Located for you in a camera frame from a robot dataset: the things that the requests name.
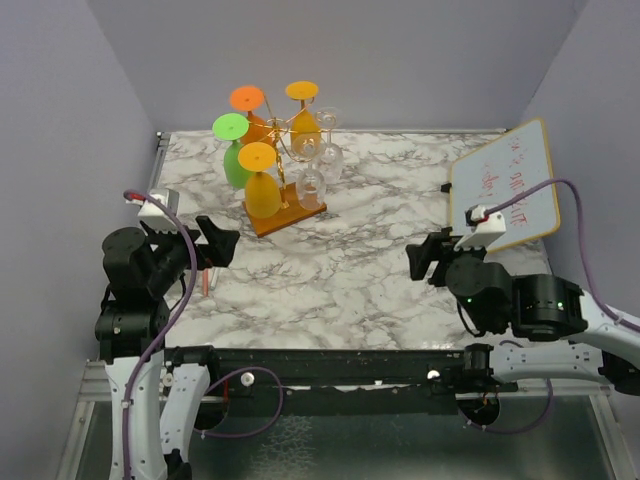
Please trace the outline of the yellow plastic glass front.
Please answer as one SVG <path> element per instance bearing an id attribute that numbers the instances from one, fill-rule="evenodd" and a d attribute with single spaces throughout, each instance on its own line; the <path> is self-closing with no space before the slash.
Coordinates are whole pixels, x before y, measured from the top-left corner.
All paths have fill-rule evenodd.
<path id="1" fill-rule="evenodd" d="M 314 115 L 308 107 L 313 103 L 319 87 L 308 80 L 295 81 L 285 88 L 286 95 L 300 104 L 297 114 L 290 122 L 291 145 L 301 136 L 306 134 L 319 135 L 320 128 L 316 124 Z"/>

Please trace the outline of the black metal base frame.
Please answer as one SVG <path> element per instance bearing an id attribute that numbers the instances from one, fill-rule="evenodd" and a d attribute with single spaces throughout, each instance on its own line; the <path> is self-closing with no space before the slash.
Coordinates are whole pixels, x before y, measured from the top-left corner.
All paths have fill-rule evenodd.
<path id="1" fill-rule="evenodd" d="M 191 400 L 202 425 L 223 415 L 267 417 L 427 413 L 449 415 L 456 395 L 506 390 L 511 383 L 475 387 L 462 376 L 464 350 L 274 350 L 212 346 L 164 350 L 173 384 L 185 394 L 179 368 L 201 367 L 208 392 Z"/>

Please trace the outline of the yellow plastic glass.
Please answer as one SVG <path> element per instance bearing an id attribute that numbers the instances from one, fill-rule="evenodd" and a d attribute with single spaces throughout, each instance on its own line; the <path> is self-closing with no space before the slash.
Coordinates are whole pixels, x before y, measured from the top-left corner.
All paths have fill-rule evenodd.
<path id="1" fill-rule="evenodd" d="M 301 136 L 306 134 L 319 135 L 320 128 L 316 124 L 314 115 L 308 107 L 313 103 L 319 87 L 308 80 L 295 81 L 285 88 L 286 95 L 300 104 L 297 114 L 290 122 L 291 145 Z"/>
<path id="2" fill-rule="evenodd" d="M 238 161 L 251 173 L 244 187 L 247 212 L 259 219 L 272 217 L 281 207 L 278 184 L 267 172 L 275 164 L 275 149 L 263 142 L 251 142 L 241 148 Z"/>

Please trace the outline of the yellow plastic glass back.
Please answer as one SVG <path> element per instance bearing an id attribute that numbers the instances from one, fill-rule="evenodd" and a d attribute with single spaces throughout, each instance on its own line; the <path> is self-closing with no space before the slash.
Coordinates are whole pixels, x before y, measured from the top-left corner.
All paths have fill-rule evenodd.
<path id="1" fill-rule="evenodd" d="M 259 219 L 272 217 L 281 207 L 278 184 L 267 172 L 275 164 L 275 149 L 263 142 L 251 142 L 241 148 L 238 161 L 251 173 L 244 187 L 247 212 Z"/>

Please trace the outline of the pink pen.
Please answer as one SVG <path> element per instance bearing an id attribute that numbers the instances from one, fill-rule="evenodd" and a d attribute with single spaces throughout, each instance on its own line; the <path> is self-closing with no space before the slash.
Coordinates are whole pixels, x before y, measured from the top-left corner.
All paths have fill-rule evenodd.
<path id="1" fill-rule="evenodd" d="M 202 271 L 202 293 L 204 297 L 209 295 L 209 270 Z"/>

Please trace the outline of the orange plastic wine glass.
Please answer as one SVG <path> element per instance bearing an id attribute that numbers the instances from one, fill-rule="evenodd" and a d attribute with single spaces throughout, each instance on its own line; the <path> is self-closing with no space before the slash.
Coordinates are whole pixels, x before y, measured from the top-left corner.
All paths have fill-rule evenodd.
<path id="1" fill-rule="evenodd" d="M 256 111 L 265 102 L 263 91 L 255 85 L 244 85 L 236 88 L 229 97 L 231 107 L 246 115 L 249 122 L 247 133 L 241 138 L 243 145 L 262 142 L 273 146 L 274 139 L 271 136 L 271 128 L 267 122 L 256 114 Z"/>

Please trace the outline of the small whiteboard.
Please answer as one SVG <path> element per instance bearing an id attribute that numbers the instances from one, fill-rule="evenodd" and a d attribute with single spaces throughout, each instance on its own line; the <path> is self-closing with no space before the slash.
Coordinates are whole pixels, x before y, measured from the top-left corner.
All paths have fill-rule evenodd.
<path id="1" fill-rule="evenodd" d="M 554 177 L 544 121 L 534 118 L 453 162 L 449 170 L 449 226 L 470 232 L 465 212 L 495 206 Z M 547 186 L 501 211 L 506 233 L 490 253 L 540 239 L 561 225 L 555 186 Z"/>

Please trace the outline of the clear wine glass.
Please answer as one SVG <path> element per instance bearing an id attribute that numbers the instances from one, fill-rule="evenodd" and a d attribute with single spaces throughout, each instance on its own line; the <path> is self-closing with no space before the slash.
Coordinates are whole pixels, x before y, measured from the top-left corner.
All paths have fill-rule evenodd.
<path id="1" fill-rule="evenodd" d="M 324 205 L 326 180 L 316 165 L 324 152 L 324 141 L 316 133 L 300 134 L 292 144 L 293 159 L 305 164 L 295 187 L 298 202 L 306 210 L 316 210 Z"/>
<path id="2" fill-rule="evenodd" d="M 344 163 L 343 150 L 332 139 L 332 132 L 340 124 L 340 112 L 333 107 L 321 108 L 315 113 L 315 121 L 326 134 L 324 150 L 316 158 L 315 166 L 328 185 L 335 184 L 341 177 Z"/>

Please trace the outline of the green plastic wine glass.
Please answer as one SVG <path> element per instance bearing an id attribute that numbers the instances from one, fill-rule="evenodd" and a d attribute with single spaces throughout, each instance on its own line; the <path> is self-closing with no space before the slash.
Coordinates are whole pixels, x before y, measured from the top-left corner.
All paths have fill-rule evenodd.
<path id="1" fill-rule="evenodd" d="M 223 168 L 227 182 L 235 189 L 244 189 L 251 172 L 243 168 L 238 154 L 243 147 L 241 138 L 249 130 L 249 121 L 238 113 L 226 113 L 212 124 L 213 134 L 220 140 L 229 141 L 230 146 L 224 153 Z"/>

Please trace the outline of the white green pen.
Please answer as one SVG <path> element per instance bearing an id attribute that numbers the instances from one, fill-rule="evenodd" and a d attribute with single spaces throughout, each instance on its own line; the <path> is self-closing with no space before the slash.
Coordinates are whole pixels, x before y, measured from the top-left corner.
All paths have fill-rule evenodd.
<path id="1" fill-rule="evenodd" d="M 219 270 L 218 269 L 211 269 L 210 270 L 210 275 L 209 275 L 209 287 L 211 289 L 214 289 L 217 285 L 218 282 L 218 278 L 219 278 Z"/>

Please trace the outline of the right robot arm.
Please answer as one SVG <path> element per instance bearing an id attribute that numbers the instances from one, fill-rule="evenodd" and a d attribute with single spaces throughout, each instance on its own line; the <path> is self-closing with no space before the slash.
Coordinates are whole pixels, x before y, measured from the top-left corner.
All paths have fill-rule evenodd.
<path id="1" fill-rule="evenodd" d="M 638 395 L 636 332 L 598 311 L 593 296 L 577 284 L 550 274 L 513 276 L 502 264 L 486 261 L 485 248 L 462 249 L 458 241 L 443 230 L 408 245 L 411 279 L 447 288 L 478 335 L 511 333 L 532 344 L 467 346 L 459 367 L 467 389 L 523 379 L 575 379 Z"/>

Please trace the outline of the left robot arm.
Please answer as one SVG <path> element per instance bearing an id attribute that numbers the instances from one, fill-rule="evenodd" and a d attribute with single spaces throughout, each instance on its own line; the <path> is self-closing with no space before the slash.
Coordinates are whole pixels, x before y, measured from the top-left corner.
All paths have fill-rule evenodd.
<path id="1" fill-rule="evenodd" d="M 191 431 L 203 395 L 220 385 L 211 346 L 172 350 L 173 383 L 160 399 L 166 347 L 159 334 L 171 309 L 164 296 L 187 270 L 226 268 L 240 234 L 197 217 L 186 236 L 148 225 L 125 227 L 102 244 L 108 289 L 95 336 L 111 389 L 112 479 L 189 479 Z"/>

